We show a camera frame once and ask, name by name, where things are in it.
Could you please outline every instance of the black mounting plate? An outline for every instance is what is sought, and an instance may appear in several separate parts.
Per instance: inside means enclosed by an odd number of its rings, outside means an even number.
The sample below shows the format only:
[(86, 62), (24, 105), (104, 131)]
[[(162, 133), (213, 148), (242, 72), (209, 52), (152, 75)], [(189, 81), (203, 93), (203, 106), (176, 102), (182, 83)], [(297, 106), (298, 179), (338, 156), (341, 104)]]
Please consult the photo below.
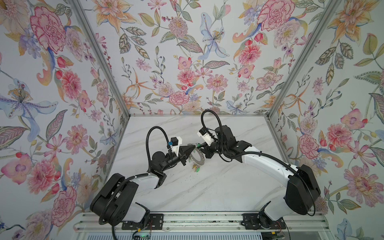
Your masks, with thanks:
[[(241, 222), (241, 225), (245, 226), (246, 230), (264, 229), (260, 225), (258, 214), (242, 214), (242, 215), (243, 215), (243, 221)], [(269, 229), (275, 230), (275, 229), (280, 229), (280, 227), (281, 229), (286, 229), (283, 218), (280, 218), (279, 220), (273, 222), (273, 224), (271, 224), (271, 227)]]
[[(163, 222), (164, 222), (164, 214), (149, 214), (149, 222), (152, 225), (152, 230), (162, 230), (163, 228)], [(137, 222), (123, 222), (122, 223), (122, 230), (137, 230), (141, 228), (140, 224)]]

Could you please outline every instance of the floral wallpaper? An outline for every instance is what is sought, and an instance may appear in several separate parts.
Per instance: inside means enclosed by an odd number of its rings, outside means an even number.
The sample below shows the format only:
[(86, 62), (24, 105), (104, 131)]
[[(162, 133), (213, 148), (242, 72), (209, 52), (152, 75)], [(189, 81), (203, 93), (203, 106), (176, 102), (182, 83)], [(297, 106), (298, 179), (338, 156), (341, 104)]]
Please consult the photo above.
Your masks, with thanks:
[(325, 0), (81, 2), (132, 115), (265, 114)]
[(340, 240), (384, 238), (384, 34), (380, 0), (345, 0), (274, 113), (291, 163)]
[(0, 0), (0, 39), (0, 239), (69, 239), (126, 118), (66, 0)]

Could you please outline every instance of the wallpapered wall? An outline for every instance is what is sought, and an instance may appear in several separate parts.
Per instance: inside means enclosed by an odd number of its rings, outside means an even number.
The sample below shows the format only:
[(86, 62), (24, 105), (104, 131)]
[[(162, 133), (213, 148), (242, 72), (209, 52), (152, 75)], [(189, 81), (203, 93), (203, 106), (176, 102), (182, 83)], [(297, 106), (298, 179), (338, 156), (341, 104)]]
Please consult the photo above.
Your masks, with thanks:
[(262, 114), (325, 0), (82, 1), (131, 114)]
[(0, 39), (0, 239), (69, 239), (126, 119), (65, 0), (0, 0)]
[(341, 240), (384, 237), (383, 11), (382, 1), (343, 1), (273, 116), (291, 162), (316, 175), (316, 210)]

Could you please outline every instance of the blue flower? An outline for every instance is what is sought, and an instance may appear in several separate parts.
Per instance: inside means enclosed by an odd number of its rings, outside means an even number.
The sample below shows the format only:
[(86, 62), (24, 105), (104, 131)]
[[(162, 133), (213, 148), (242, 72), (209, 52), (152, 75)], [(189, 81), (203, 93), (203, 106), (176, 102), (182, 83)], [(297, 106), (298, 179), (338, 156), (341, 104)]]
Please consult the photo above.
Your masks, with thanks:
[(317, 168), (320, 170), (324, 170), (325, 165), (327, 165), (325, 159), (322, 159), (320, 157), (312, 159), (312, 162), (316, 164)]
[(220, 30), (217, 28), (211, 34), (211, 26), (212, 20), (210, 16), (207, 13), (202, 13), (200, 31), (203, 35), (203, 42), (207, 45), (207, 51), (204, 55), (198, 57), (199, 60), (207, 59), (211, 51), (215, 51), (216, 54), (221, 58), (229, 56), (229, 54), (225, 52), (225, 49), (219, 47), (217, 44), (220, 42), (221, 38), (224, 37), (224, 28), (222, 27)]
[(72, 181), (71, 181), (72, 186), (74, 188), (77, 188), (79, 186), (79, 182), (81, 180), (81, 174), (79, 174), (78, 172), (74, 172), (71, 179), (72, 179)]
[(29, 43), (26, 44), (27, 48), (28, 48), (28, 53), (30, 55), (32, 55), (32, 57), (34, 59), (36, 59), (36, 57), (41, 57), (40, 55), (40, 48), (38, 46), (36, 46), (36, 44), (33, 43), (33, 45), (30, 45)]
[(28, 86), (22, 82), (13, 79), (15, 85), (10, 84), (8, 86), (8, 94), (12, 96), (12, 99), (6, 98), (0, 94), (0, 109), (4, 110), (8, 118), (14, 118), (15, 116), (25, 117), (30, 125), (31, 131), (28, 135), (28, 141), (32, 142), (36, 136), (40, 133), (40, 127), (35, 121), (35, 117), (38, 113), (48, 114), (56, 109), (58, 102), (42, 101), (40, 103), (30, 103), (32, 97)]
[(190, 100), (190, 101), (196, 101), (196, 100), (198, 100), (198, 99), (199, 99), (199, 96), (198, 96), (196, 93), (192, 94), (192, 95), (189, 97), (189, 100)]
[(104, 145), (108, 145), (108, 144), (113, 144), (113, 145), (117, 145), (118, 143), (116, 142), (115, 138), (117, 137), (118, 135), (118, 132), (119, 132), (119, 129), (116, 130), (116, 132), (114, 134), (112, 134), (112, 131), (110, 128), (108, 128), (108, 133), (107, 133), (107, 136), (102, 136), (100, 138), (100, 142), (103, 143)]

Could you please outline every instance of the white marble surface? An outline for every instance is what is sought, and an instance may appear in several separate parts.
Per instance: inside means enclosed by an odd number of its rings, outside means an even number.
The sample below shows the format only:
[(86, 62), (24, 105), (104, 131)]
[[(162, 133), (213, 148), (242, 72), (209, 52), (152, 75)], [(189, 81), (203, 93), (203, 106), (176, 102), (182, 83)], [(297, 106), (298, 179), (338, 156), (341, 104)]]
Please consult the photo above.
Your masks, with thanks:
[[(220, 117), (228, 125), (236, 140), (251, 143), (265, 153), (281, 159), (272, 135), (263, 117)], [(218, 126), (213, 116), (204, 116), (208, 128)], [(112, 166), (110, 176), (120, 173), (125, 177), (145, 173), (148, 160), (145, 139), (153, 126), (162, 127), (170, 139), (180, 136), (183, 144), (202, 142), (196, 132), (202, 125), (199, 116), (183, 117), (132, 117)], [(151, 156), (156, 151), (167, 152), (164, 135), (158, 129), (149, 140)], [(246, 211), (259, 210), (272, 198), (285, 193), (285, 188), (264, 172), (233, 160), (224, 162), (215, 155), (206, 159), (199, 172), (187, 161), (166, 170), (167, 178), (160, 188), (135, 196), (138, 202), (151, 211)]]

